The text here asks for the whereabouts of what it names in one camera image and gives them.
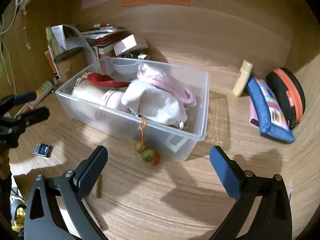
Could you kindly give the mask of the orange booklet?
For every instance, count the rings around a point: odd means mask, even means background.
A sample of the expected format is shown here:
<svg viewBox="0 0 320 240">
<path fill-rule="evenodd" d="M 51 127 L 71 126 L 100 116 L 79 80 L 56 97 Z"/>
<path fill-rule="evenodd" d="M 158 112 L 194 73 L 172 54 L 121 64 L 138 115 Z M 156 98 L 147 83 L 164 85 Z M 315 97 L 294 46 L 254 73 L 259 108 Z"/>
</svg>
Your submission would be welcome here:
<svg viewBox="0 0 320 240">
<path fill-rule="evenodd" d="M 59 77 L 58 74 L 57 74 L 57 70 L 56 70 L 56 67 L 54 65 L 53 59 L 52 59 L 51 54 L 50 54 L 50 50 L 47 50 L 44 54 L 45 54 L 45 56 L 46 56 L 46 58 L 48 60 L 48 63 L 50 65 L 55 77 Z"/>
</svg>

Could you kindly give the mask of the olive bead charm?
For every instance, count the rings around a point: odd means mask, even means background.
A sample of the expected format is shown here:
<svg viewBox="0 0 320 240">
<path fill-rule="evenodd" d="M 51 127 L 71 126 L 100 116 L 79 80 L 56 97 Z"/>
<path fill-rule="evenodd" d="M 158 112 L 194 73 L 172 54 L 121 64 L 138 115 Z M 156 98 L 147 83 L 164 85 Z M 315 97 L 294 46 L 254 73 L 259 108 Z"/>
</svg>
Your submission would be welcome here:
<svg viewBox="0 0 320 240">
<path fill-rule="evenodd" d="M 140 118 L 140 139 L 133 139 L 133 145 L 135 151 L 141 155 L 142 160 L 146 163 L 153 163 L 153 165 L 157 166 L 160 163 L 161 155 L 155 150 L 149 148 L 145 142 L 145 133 L 147 128 L 147 119 L 145 117 Z"/>
</svg>

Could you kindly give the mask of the white drawstring cloth pouch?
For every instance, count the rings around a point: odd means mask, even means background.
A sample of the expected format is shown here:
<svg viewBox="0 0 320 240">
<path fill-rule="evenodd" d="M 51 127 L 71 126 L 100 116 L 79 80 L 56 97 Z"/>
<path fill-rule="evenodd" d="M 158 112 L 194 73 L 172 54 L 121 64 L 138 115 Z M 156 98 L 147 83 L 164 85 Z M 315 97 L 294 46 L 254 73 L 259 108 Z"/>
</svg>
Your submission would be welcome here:
<svg viewBox="0 0 320 240">
<path fill-rule="evenodd" d="M 121 102 L 135 115 L 160 124 L 179 125 L 188 119 L 184 104 L 175 96 L 140 80 L 130 83 Z"/>
</svg>

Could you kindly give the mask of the pink white small box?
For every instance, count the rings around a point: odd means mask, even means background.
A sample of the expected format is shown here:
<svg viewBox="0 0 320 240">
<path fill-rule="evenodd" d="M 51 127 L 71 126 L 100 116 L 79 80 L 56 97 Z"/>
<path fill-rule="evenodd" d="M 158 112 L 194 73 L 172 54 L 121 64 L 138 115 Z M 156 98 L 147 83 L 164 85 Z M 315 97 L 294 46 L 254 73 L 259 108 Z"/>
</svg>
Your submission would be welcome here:
<svg viewBox="0 0 320 240">
<path fill-rule="evenodd" d="M 131 34 L 128 37 L 117 42 L 114 46 L 114 53 L 116 56 L 130 53 L 132 51 L 147 49 L 148 43 L 146 39 L 141 35 Z"/>
</svg>

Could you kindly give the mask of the blue patchwork zip pouch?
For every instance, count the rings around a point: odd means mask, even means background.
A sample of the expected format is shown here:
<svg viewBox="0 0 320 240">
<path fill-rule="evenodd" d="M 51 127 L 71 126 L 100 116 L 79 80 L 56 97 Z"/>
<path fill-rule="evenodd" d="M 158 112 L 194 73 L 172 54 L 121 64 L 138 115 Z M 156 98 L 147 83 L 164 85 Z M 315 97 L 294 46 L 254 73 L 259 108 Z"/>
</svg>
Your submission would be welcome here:
<svg viewBox="0 0 320 240">
<path fill-rule="evenodd" d="M 265 137 L 287 143 L 295 142 L 295 136 L 267 83 L 250 76 L 247 90 L 250 96 L 249 123 Z"/>
</svg>

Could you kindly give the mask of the clear plastic storage bin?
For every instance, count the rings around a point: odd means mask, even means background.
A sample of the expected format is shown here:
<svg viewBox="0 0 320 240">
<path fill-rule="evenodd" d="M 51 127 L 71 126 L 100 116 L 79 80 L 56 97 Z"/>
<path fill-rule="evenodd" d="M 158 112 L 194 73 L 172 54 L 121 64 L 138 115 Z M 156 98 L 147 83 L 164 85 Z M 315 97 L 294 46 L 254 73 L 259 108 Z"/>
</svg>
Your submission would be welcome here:
<svg viewBox="0 0 320 240">
<path fill-rule="evenodd" d="M 105 57 L 56 94 L 70 118 L 172 159 L 185 161 L 206 136 L 209 74 L 190 67 Z"/>
</svg>

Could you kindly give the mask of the small white bowl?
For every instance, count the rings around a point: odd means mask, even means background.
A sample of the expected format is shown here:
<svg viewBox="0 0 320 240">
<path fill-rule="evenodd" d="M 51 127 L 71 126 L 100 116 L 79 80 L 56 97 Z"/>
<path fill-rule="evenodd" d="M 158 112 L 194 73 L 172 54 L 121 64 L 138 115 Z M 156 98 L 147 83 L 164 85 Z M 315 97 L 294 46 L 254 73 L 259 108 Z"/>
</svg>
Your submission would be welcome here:
<svg viewBox="0 0 320 240">
<path fill-rule="evenodd" d="M 137 74 L 139 61 L 124 58 L 114 58 L 111 60 L 111 64 L 114 67 L 114 70 L 120 75 L 133 77 Z"/>
</svg>

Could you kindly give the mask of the black orange round case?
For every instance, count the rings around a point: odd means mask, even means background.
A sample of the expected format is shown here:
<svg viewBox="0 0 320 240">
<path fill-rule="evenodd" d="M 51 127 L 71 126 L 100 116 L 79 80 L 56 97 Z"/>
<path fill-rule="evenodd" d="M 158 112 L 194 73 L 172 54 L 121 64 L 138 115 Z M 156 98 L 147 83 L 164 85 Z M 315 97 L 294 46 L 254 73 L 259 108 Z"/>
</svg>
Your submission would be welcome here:
<svg viewBox="0 0 320 240">
<path fill-rule="evenodd" d="M 305 94 L 298 79 L 286 68 L 276 68 L 266 76 L 290 129 L 301 121 L 306 108 Z"/>
</svg>

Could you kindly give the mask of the red velvet pouch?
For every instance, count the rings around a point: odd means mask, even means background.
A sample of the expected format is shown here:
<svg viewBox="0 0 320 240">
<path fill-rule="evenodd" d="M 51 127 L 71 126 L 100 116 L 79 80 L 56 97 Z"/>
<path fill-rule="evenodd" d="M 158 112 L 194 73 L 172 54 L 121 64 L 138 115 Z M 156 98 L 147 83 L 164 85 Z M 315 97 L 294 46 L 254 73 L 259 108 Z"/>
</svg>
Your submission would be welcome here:
<svg viewBox="0 0 320 240">
<path fill-rule="evenodd" d="M 87 79 L 90 83 L 105 88 L 124 88 L 130 85 L 130 82 L 117 81 L 109 75 L 100 73 L 91 73 L 88 75 Z"/>
</svg>

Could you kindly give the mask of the frosted round cosmetic jar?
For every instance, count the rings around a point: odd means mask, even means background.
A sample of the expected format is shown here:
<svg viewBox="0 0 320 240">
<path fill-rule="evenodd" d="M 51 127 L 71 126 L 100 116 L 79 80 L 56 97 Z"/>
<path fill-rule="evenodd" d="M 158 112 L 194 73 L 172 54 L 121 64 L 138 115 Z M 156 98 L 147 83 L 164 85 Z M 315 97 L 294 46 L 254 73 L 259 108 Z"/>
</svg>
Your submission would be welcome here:
<svg viewBox="0 0 320 240">
<path fill-rule="evenodd" d="M 75 98 L 129 113 L 130 109 L 121 102 L 123 94 L 120 90 L 99 87 L 88 80 L 80 81 L 72 91 Z"/>
</svg>

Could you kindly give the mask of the white paper receipt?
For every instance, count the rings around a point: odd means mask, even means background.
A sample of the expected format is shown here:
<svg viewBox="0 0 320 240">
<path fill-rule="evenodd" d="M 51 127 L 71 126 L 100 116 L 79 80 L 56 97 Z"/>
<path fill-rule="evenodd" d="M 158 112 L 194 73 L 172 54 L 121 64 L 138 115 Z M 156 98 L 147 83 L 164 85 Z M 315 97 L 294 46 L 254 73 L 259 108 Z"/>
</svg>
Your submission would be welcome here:
<svg viewBox="0 0 320 240">
<path fill-rule="evenodd" d="M 71 49 L 71 46 L 68 44 L 68 42 L 72 37 L 75 37 L 75 31 L 71 28 L 70 25 L 56 25 L 51 27 L 51 30 L 58 44 L 64 50 Z"/>
</svg>

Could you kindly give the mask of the blue card pack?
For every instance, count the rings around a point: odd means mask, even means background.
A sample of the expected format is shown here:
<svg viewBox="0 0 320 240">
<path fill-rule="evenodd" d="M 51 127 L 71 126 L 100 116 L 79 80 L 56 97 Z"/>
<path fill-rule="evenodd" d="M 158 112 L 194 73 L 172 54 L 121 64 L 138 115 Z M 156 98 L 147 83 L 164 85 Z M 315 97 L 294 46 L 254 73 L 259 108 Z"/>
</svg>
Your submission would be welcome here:
<svg viewBox="0 0 320 240">
<path fill-rule="evenodd" d="M 50 155 L 50 151 L 51 151 L 51 146 L 49 144 L 38 143 L 36 144 L 33 153 L 35 155 L 48 158 Z"/>
</svg>

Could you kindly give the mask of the orange green tube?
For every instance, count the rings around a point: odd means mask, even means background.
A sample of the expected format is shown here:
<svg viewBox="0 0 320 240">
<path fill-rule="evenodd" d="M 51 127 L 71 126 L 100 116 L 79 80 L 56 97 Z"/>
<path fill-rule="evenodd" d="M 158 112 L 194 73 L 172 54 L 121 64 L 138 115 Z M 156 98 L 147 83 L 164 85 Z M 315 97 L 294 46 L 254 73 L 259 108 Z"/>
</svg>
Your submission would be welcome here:
<svg viewBox="0 0 320 240">
<path fill-rule="evenodd" d="M 50 81 L 44 82 L 36 90 L 36 99 L 34 101 L 26 103 L 25 106 L 22 108 L 22 113 L 27 113 L 33 110 L 52 90 L 52 83 Z"/>
</svg>

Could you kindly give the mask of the cream lotion bottle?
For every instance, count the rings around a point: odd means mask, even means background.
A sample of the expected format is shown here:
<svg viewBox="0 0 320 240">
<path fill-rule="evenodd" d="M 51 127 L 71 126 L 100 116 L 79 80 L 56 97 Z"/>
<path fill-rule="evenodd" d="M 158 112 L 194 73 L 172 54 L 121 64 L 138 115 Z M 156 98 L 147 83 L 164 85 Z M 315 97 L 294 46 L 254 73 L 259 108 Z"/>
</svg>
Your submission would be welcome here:
<svg viewBox="0 0 320 240">
<path fill-rule="evenodd" d="M 238 73 L 238 77 L 237 77 L 236 82 L 233 87 L 233 94 L 235 96 L 242 95 L 242 93 L 247 85 L 247 82 L 249 80 L 249 77 L 251 75 L 252 68 L 253 68 L 253 64 L 251 62 L 246 61 L 246 60 L 244 60 L 242 62 L 242 65 L 241 65 L 239 73 Z"/>
</svg>

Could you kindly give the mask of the stack of books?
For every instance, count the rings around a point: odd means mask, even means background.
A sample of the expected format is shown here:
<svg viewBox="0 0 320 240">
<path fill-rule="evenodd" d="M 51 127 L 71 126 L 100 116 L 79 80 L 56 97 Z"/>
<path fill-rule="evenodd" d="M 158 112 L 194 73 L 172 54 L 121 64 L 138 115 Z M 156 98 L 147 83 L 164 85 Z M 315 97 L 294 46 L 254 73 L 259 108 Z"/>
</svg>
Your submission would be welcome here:
<svg viewBox="0 0 320 240">
<path fill-rule="evenodd" d="M 121 26 L 108 23 L 98 23 L 92 29 L 82 31 L 92 50 L 97 55 L 105 55 L 113 50 L 114 44 L 129 36 L 129 32 Z"/>
</svg>

